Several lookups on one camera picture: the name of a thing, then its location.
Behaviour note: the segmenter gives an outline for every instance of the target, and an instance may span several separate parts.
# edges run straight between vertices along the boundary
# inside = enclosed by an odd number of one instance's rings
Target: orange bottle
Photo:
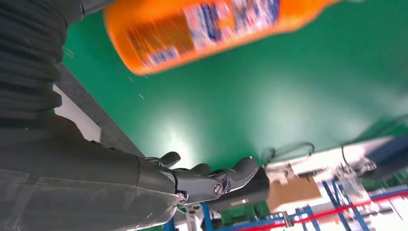
[[[104,19],[125,65],[145,75],[297,30],[339,1],[117,0]]]

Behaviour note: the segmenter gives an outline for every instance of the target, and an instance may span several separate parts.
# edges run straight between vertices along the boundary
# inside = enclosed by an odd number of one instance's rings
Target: metal screw
[[[182,192],[177,193],[177,195],[182,197],[182,199],[180,199],[180,202],[184,201],[186,198],[186,196]]]
[[[213,188],[213,195],[214,195],[215,197],[219,197],[219,196],[221,195],[221,193],[222,193],[222,185],[221,185],[220,182],[217,182],[217,183],[214,185],[214,188]]]

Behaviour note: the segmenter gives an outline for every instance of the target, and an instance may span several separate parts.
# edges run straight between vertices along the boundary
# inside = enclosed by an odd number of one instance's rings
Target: robotic hand
[[[180,160],[176,152],[146,160],[171,179],[175,185],[175,193],[183,196],[179,202],[182,205],[215,200],[222,194],[242,188],[258,171],[258,165],[251,157],[241,159],[232,169],[214,172],[211,172],[207,164],[199,164],[192,169],[169,169]]]

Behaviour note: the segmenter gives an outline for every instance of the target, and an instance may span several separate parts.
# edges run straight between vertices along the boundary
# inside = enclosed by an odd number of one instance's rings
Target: blue metal frame
[[[335,198],[333,197],[332,191],[330,190],[329,186],[327,185],[327,182],[323,182],[322,184],[323,184],[323,187],[324,187],[324,189],[326,190],[327,195],[329,196],[329,198],[330,198],[331,203],[333,204],[333,206],[334,206],[335,208],[339,207],[339,206],[340,206],[340,199],[339,199],[339,194],[338,194],[338,192],[337,192],[337,187],[334,187],[334,194],[335,194],[336,199],[337,199],[337,201],[336,201]],[[340,217],[340,221],[342,222],[342,224],[343,224],[345,230],[346,230],[346,231],[351,231],[351,228],[350,228],[350,226],[348,225],[347,220],[345,219],[343,213],[338,213],[338,214],[339,214],[339,217]]]
[[[163,227],[163,231],[175,231],[176,229],[174,228],[174,219],[172,218],[169,220]]]
[[[352,205],[353,202],[350,200],[350,198],[347,196],[347,194],[344,192],[343,185],[339,184],[339,190],[347,200],[349,205]],[[354,212],[354,216],[356,216],[357,221],[359,222],[361,228],[363,231],[370,231],[369,227],[367,226],[367,223],[365,222],[364,218],[361,216],[360,212],[358,211],[357,208],[352,208]]]
[[[370,198],[371,198],[371,200],[373,200],[373,199],[377,199],[377,198],[380,198],[380,197],[392,196],[392,195],[396,195],[396,194],[400,194],[400,193],[406,193],[406,192],[408,192],[408,188],[397,189],[397,190],[393,190],[393,191],[390,191],[390,192],[383,192],[383,193],[380,193],[380,194],[377,194],[377,195],[372,195]]]
[[[296,209],[296,213],[301,213],[299,208]],[[302,227],[303,227],[303,231],[307,231],[306,224],[304,222],[302,222]]]
[[[334,195],[331,192],[327,182],[323,182],[323,186],[327,192],[327,195],[329,196],[331,202],[333,203],[334,207],[339,207],[341,206],[341,201],[340,201],[340,197],[337,191],[337,185],[335,183],[335,181],[333,180],[332,182],[333,185],[333,189],[334,189]],[[349,204],[352,204],[350,198],[344,193],[344,188],[342,185],[338,185],[338,189],[340,191],[340,193],[344,196],[344,198],[347,200],[347,202]],[[397,189],[397,190],[393,190],[391,192],[385,192],[385,193],[380,193],[377,195],[373,195],[371,196],[371,199],[376,199],[376,198],[380,198],[380,197],[384,197],[384,196],[390,196],[390,195],[396,195],[396,194],[401,194],[401,193],[407,193],[408,192],[408,187],[405,187],[403,189]],[[220,228],[220,229],[213,229],[212,223],[211,223],[211,217],[210,217],[210,212],[209,209],[207,207],[206,203],[201,203],[202,207],[203,207],[203,212],[204,212],[204,223],[205,223],[205,228],[207,231],[232,231],[232,230],[237,230],[237,229],[245,229],[245,228],[252,228],[252,227],[256,227],[256,226],[263,226],[263,225],[268,225],[268,224],[273,224],[275,222],[282,222],[284,221],[283,218],[268,218],[268,219],[264,219],[264,220],[258,220],[258,221],[254,221],[254,222],[250,222],[247,224],[242,224],[242,225],[237,225],[237,226],[230,226],[230,227],[224,227],[224,228]],[[360,223],[363,231],[368,231],[368,227],[367,224],[365,223],[363,217],[361,216],[360,212],[357,209],[353,209],[354,214],[356,216],[356,219],[358,220],[358,222]],[[296,216],[302,216],[303,214],[307,214],[308,216],[312,216],[313,212],[312,209],[310,208],[310,206],[306,206],[303,208],[303,211],[301,210],[296,210],[295,214],[289,215],[289,219],[290,220],[294,220],[294,217]],[[344,228],[347,231],[350,231],[350,227],[347,223],[347,221],[345,220],[345,217],[342,213],[339,214],[339,217],[344,225]],[[320,227],[319,224],[316,220],[311,220],[313,227],[315,228],[316,231],[320,231]],[[303,229],[306,231],[306,226],[305,224],[302,224]],[[171,219],[168,223],[166,223],[164,225],[164,231],[174,231],[174,221],[173,219]]]
[[[274,223],[276,223],[278,221],[283,221],[283,218],[267,218],[267,219],[264,219],[264,220],[257,220],[257,221],[249,222],[249,223],[242,224],[242,225],[234,225],[234,226],[223,227],[223,228],[219,228],[219,229],[213,229],[213,225],[212,225],[211,219],[210,219],[210,212],[208,210],[207,205],[203,202],[203,203],[201,203],[201,206],[203,207],[204,223],[205,223],[206,231],[240,230],[240,229],[247,229],[247,228],[252,228],[252,227],[256,227],[256,226],[274,224]]]
[[[313,211],[310,206],[306,206],[303,208],[303,211],[307,213],[308,216],[313,216]],[[320,231],[320,226],[316,220],[312,220],[312,225],[315,228],[316,231]]]

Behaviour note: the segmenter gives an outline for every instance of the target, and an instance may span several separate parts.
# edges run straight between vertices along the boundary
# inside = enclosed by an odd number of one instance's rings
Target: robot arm
[[[0,0],[0,230],[137,230],[167,222],[177,204],[244,186],[257,164],[170,170],[179,159],[143,159],[83,139],[53,109],[67,28],[80,0]]]

